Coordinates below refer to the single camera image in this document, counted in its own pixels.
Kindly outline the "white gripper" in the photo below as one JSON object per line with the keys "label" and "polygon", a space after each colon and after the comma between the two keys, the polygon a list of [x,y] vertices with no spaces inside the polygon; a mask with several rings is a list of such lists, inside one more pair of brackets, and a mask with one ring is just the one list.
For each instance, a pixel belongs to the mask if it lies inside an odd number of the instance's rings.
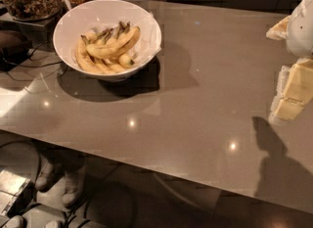
{"label": "white gripper", "polygon": [[282,125],[295,120],[313,99],[313,0],[302,0],[291,13],[267,32],[273,40],[286,40],[288,50],[299,57],[291,67],[282,66],[269,122]]}

